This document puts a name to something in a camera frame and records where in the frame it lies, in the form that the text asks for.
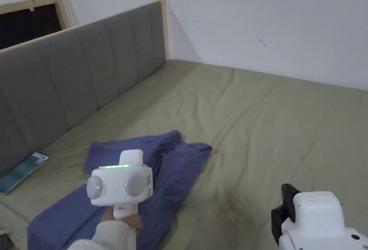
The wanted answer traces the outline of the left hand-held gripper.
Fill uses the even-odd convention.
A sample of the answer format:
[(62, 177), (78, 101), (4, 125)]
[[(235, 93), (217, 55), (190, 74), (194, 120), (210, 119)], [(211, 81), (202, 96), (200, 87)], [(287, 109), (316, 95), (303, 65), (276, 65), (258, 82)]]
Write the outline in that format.
[(143, 163), (140, 149), (122, 151), (119, 163), (101, 166), (90, 177), (90, 200), (94, 206), (114, 207), (117, 220), (99, 222), (92, 249), (135, 250), (136, 233), (120, 218), (138, 214), (141, 202), (153, 195), (153, 171)]

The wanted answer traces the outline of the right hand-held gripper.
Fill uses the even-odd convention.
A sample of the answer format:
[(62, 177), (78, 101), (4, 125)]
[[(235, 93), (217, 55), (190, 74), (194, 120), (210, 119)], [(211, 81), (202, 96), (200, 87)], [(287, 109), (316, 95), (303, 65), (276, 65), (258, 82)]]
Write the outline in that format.
[(366, 250), (367, 237), (345, 225), (341, 202), (329, 191), (281, 186), (282, 204), (271, 211), (271, 231), (281, 250)]

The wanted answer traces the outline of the person's left hand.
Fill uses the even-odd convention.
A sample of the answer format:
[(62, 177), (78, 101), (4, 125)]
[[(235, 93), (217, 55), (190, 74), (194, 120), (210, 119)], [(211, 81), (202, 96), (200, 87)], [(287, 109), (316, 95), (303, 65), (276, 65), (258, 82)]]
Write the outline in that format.
[[(114, 207), (111, 206), (107, 209), (106, 213), (101, 217), (100, 222), (117, 220), (114, 218)], [(139, 214), (133, 214), (128, 217), (120, 218), (119, 221), (124, 222), (130, 228), (135, 229), (135, 233), (138, 236), (140, 229), (143, 228), (143, 223)]]

